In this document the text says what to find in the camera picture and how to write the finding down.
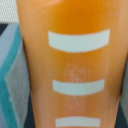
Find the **grey teal gripper right finger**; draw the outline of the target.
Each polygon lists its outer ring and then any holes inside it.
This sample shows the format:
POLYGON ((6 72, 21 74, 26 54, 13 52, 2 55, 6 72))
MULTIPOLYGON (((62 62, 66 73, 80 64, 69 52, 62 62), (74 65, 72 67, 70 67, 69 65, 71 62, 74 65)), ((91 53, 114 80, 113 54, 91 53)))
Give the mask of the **grey teal gripper right finger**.
POLYGON ((128 97, 121 95, 117 116, 118 128, 128 128, 128 97))

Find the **grey teal gripper left finger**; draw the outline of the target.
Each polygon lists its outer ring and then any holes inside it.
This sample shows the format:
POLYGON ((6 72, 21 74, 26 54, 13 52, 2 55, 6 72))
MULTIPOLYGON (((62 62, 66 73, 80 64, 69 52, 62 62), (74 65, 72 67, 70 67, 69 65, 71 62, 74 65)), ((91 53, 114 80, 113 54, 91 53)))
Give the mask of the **grey teal gripper left finger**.
POLYGON ((30 94, 29 73, 18 24, 0 35, 0 128, 24 128, 30 94))

